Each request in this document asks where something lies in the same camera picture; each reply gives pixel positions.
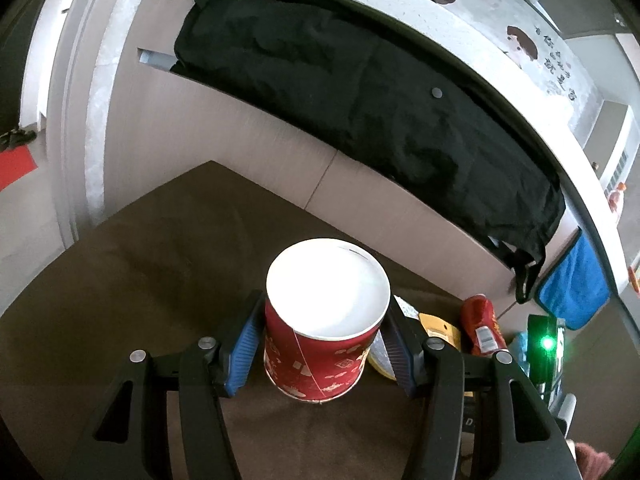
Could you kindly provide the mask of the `maroon sleeve forearm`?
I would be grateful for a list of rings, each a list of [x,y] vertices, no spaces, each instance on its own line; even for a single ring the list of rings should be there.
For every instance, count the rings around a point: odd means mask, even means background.
[[[601,480],[614,464],[607,452],[598,452],[587,443],[576,442],[575,453],[576,464],[584,480]]]

